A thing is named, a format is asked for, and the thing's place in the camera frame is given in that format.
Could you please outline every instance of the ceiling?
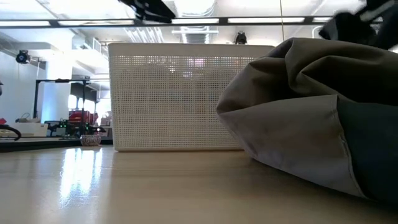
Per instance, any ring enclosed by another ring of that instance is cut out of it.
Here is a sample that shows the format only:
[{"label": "ceiling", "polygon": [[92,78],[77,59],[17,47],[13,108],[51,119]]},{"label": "ceiling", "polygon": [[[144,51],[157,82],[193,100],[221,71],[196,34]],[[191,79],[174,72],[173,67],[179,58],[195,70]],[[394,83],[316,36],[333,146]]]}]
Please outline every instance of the ceiling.
[{"label": "ceiling", "polygon": [[[283,16],[331,16],[336,11],[356,11],[364,4],[360,0],[281,0],[281,2],[279,0],[164,0],[164,2],[177,15],[181,9],[178,10],[176,6],[183,6],[185,10],[189,7],[191,10],[198,10],[204,7],[204,4],[214,3],[212,16],[215,17],[281,16],[281,13]],[[0,0],[0,19],[112,18],[134,18],[134,12],[117,0]],[[313,37],[314,28],[316,27],[210,26],[210,30],[218,31],[217,34],[210,35],[211,43],[227,44],[233,42],[236,33],[242,30],[246,33],[248,44],[278,45],[290,37]],[[179,29],[179,27],[161,27],[163,42],[182,42],[180,34],[172,34],[173,30]],[[71,38],[76,34],[87,39],[96,38],[100,42],[133,42],[127,33],[128,31],[122,28],[0,29],[0,40],[5,38],[7,42],[46,42],[59,51],[67,51],[70,50]],[[97,63],[84,62],[83,54],[74,52],[71,55],[74,55],[75,60],[82,65],[73,69],[74,74],[103,76],[107,72],[106,60],[96,60]]]}]

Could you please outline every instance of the white wall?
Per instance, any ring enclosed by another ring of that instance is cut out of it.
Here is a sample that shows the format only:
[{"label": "white wall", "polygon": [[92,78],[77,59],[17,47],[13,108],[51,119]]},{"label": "white wall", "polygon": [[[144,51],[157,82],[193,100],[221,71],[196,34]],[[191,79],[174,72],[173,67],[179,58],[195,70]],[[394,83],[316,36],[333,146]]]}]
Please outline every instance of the white wall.
[{"label": "white wall", "polygon": [[[0,52],[0,80],[4,84],[0,96],[0,118],[13,123],[26,112],[33,117],[36,75],[37,67],[20,65],[14,57]],[[44,75],[45,71],[39,69],[39,78]]]}]

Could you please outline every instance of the perforated panel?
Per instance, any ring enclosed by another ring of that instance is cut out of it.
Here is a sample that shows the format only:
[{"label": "perforated panel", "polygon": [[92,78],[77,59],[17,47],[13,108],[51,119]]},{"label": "perforated panel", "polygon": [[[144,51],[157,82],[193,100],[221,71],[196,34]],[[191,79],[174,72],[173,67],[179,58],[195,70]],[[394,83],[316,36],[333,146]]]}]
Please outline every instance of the perforated panel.
[{"label": "perforated panel", "polygon": [[170,55],[150,44],[138,47],[144,46],[145,55],[131,55],[138,54],[137,46],[121,45],[122,50],[118,44],[109,48],[116,150],[239,148],[215,108],[227,84],[257,56],[198,56],[204,45],[188,45],[195,55],[173,55],[180,51],[175,44],[166,50]]}]

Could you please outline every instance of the beige table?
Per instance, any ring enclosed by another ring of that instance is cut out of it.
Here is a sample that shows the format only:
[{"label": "beige table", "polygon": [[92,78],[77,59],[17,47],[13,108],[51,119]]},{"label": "beige table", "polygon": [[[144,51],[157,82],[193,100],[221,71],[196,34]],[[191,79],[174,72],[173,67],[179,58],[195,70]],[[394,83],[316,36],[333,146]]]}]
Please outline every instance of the beige table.
[{"label": "beige table", "polygon": [[235,152],[111,147],[0,156],[0,223],[398,223],[397,210]]}]

